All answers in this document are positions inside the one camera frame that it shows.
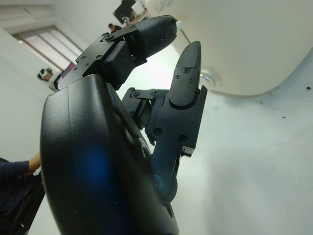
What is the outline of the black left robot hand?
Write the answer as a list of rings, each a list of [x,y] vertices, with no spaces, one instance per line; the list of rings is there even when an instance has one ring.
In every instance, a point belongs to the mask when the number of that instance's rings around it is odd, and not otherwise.
[[[134,68],[176,38],[158,16],[99,36],[47,97],[41,174],[63,235],[177,235],[171,207],[182,156],[197,143],[207,89],[201,44],[190,43],[169,90],[117,91]]]

